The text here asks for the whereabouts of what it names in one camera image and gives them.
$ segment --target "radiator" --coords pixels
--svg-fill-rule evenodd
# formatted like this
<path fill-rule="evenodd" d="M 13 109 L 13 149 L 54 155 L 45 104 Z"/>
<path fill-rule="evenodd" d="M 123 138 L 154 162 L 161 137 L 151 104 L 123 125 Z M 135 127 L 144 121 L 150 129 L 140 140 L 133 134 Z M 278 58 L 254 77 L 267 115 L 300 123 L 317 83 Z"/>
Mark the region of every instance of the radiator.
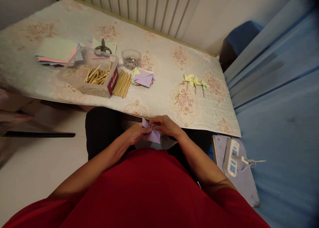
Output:
<path fill-rule="evenodd" d="M 179 40 L 199 0 L 84 0 Z"/>

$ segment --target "power strip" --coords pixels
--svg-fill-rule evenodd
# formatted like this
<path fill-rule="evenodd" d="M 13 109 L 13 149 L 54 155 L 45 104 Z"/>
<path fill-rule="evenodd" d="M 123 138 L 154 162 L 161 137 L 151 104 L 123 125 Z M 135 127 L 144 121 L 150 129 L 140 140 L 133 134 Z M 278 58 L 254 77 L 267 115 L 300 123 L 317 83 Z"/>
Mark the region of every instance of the power strip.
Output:
<path fill-rule="evenodd" d="M 227 140 L 225 159 L 223 164 L 223 170 L 226 176 L 236 177 L 238 160 L 234 159 L 239 155 L 239 143 L 234 139 Z"/>

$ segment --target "floral tablecloth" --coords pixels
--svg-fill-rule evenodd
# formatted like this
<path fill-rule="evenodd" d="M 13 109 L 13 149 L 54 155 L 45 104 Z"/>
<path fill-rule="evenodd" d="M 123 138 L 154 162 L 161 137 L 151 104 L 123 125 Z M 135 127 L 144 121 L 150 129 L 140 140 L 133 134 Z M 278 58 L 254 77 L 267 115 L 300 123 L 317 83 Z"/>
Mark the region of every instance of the floral tablecloth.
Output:
<path fill-rule="evenodd" d="M 43 38 L 59 36 L 87 45 L 98 40 L 117 43 L 142 53 L 142 68 L 152 70 L 150 88 L 130 86 L 127 97 L 110 99 L 82 94 L 57 79 L 59 68 L 42 66 L 34 53 Z M 152 118 L 167 114 L 184 128 L 204 129 L 240 137 L 240 129 L 217 58 L 123 22 L 73 0 L 60 0 L 0 32 L 0 79 L 4 87 L 23 95 L 90 106 L 105 106 L 127 114 Z M 195 74 L 210 88 L 203 97 L 182 82 Z"/>

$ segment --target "scissors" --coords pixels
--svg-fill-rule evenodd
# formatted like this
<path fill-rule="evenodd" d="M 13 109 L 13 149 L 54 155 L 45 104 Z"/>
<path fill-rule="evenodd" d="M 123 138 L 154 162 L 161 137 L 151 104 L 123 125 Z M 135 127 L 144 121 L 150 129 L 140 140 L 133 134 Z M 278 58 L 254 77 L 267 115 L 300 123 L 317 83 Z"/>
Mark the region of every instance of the scissors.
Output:
<path fill-rule="evenodd" d="M 106 52 L 106 51 L 108 50 L 108 51 L 110 51 L 109 53 L 112 54 L 112 51 L 111 51 L 108 47 L 105 46 L 105 41 L 104 41 L 104 39 L 102 39 L 102 45 L 99 46 L 99 47 L 96 47 L 95 49 L 96 49 L 96 50 L 100 50 L 100 51 L 102 51 L 102 52 Z M 99 54 L 99 53 L 96 53 L 96 52 L 94 52 L 94 54 L 95 54 L 96 56 L 98 56 L 98 57 L 105 56 L 105 55 L 103 55 L 103 54 Z"/>

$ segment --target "clear plastic container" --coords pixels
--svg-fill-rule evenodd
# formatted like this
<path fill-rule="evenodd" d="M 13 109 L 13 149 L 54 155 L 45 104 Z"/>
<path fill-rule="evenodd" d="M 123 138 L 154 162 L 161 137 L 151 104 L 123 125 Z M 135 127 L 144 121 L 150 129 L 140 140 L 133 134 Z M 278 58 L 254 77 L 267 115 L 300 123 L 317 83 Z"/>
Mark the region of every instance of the clear plastic container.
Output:
<path fill-rule="evenodd" d="M 99 69 L 108 71 L 111 62 L 110 73 L 102 85 L 84 82 L 90 68 L 97 68 L 102 64 Z M 81 47 L 58 73 L 57 77 L 84 94 L 110 98 L 119 77 L 118 62 L 119 58 L 115 55 Z"/>
<path fill-rule="evenodd" d="M 141 53 L 135 50 L 122 51 L 123 65 L 129 70 L 133 70 L 140 66 L 141 57 Z"/>

